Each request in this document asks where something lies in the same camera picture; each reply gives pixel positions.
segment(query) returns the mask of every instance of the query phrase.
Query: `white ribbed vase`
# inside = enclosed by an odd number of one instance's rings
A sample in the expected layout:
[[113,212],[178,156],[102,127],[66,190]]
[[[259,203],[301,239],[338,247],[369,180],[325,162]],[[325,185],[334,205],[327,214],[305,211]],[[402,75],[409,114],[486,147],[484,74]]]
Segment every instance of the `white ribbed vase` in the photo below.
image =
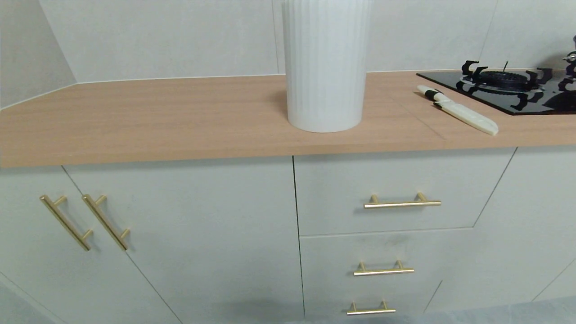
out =
[[362,120],[372,0],[284,0],[288,120],[316,133]]

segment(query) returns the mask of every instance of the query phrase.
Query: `gold cabinet handle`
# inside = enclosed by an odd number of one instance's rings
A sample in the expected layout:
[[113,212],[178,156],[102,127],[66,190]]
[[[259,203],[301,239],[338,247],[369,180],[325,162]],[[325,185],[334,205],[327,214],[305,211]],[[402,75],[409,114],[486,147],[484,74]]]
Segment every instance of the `gold cabinet handle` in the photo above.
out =
[[108,221],[106,216],[104,216],[104,213],[99,207],[99,205],[106,200],[106,196],[102,195],[100,196],[100,198],[94,201],[92,197],[90,197],[90,195],[83,195],[82,200],[84,200],[88,208],[92,211],[92,213],[94,214],[94,216],[96,216],[96,218],[100,221],[100,223],[102,223],[102,226],[104,226],[106,231],[108,231],[108,233],[114,239],[114,241],[116,241],[118,246],[124,251],[128,250],[128,244],[126,244],[124,238],[126,237],[126,235],[128,235],[128,233],[130,233],[130,229],[127,228],[124,230],[124,232],[122,232],[122,234],[118,235],[114,231],[112,224]]
[[89,229],[86,231],[86,233],[84,233],[84,235],[81,235],[72,226],[72,223],[69,222],[64,217],[60,209],[58,209],[58,205],[66,201],[66,196],[62,196],[58,198],[56,201],[52,201],[47,195],[43,195],[42,197],[40,197],[40,201],[44,204],[44,206],[46,206],[46,208],[48,208],[48,210],[52,213],[52,215],[56,217],[56,219],[60,222],[60,224],[64,226],[64,228],[68,231],[68,233],[72,235],[74,240],[76,240],[76,242],[80,244],[80,246],[84,249],[84,251],[90,251],[90,245],[86,243],[86,239],[92,234],[92,230]]
[[360,265],[358,266],[360,270],[354,272],[354,277],[378,276],[380,274],[414,273],[414,268],[404,268],[404,266],[402,266],[402,261],[400,260],[396,261],[396,265],[398,268],[394,269],[366,270],[364,262],[360,262]]
[[373,208],[391,208],[391,207],[414,207],[414,206],[440,206],[442,202],[440,200],[428,200],[423,193],[418,193],[418,199],[416,201],[403,201],[403,202],[379,202],[378,196],[370,196],[370,202],[364,204],[365,209]]
[[396,312],[394,308],[388,308],[386,305],[386,301],[382,301],[380,304],[382,308],[378,308],[376,310],[358,310],[356,309],[356,303],[352,302],[352,306],[350,306],[351,310],[346,312],[346,315],[370,315],[370,314],[388,314]]

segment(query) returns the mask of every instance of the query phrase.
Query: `kitchen knife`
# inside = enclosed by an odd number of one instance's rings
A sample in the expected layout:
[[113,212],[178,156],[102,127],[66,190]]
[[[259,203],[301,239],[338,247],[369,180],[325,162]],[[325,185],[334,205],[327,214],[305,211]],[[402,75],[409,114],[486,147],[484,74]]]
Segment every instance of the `kitchen knife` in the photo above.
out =
[[486,134],[496,135],[498,133],[498,125],[488,117],[480,115],[466,106],[453,102],[439,90],[425,85],[419,85],[417,88],[418,91],[422,92],[428,99],[434,101],[435,106],[457,119]]

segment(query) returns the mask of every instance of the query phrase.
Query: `drawer front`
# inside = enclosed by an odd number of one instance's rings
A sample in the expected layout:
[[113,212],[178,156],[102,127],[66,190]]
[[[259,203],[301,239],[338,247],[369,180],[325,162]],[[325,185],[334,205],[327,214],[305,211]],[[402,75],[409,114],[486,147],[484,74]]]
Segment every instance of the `drawer front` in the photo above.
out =
[[[346,317],[352,302],[362,310],[380,308],[383,300],[396,309],[395,314],[421,314],[443,278],[453,275],[451,265],[465,252],[471,232],[448,229],[300,238],[306,319]],[[398,268],[397,260],[414,272],[354,276],[361,270],[360,262],[366,270],[379,270]]]
[[[459,228],[474,225],[514,148],[318,155],[294,158],[301,235]],[[365,209],[379,202],[440,206]]]

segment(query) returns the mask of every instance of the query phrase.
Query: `white cabinet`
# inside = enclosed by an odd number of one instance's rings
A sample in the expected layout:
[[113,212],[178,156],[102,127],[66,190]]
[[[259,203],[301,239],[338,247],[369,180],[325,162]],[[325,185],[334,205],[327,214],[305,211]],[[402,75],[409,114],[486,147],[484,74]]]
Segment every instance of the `white cabinet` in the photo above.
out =
[[[471,227],[513,148],[294,157],[301,235]],[[441,206],[364,209],[412,201]]]
[[[40,202],[58,206],[85,251]],[[61,167],[0,171],[0,272],[68,324],[179,323],[91,215]]]
[[428,311],[529,302],[552,282],[576,257],[575,165],[573,146],[518,148]]
[[[352,302],[358,309],[377,308],[383,300],[397,314],[422,314],[440,282],[454,275],[452,265],[466,251],[463,243],[471,232],[448,229],[301,238],[306,320],[342,319]],[[398,260],[414,272],[354,275],[361,270],[360,262],[366,270],[377,270],[398,268]]]
[[576,296],[576,260],[570,262],[570,265],[554,281],[546,287],[535,300],[546,300],[560,297]]
[[184,323],[302,319],[291,157],[65,168]]

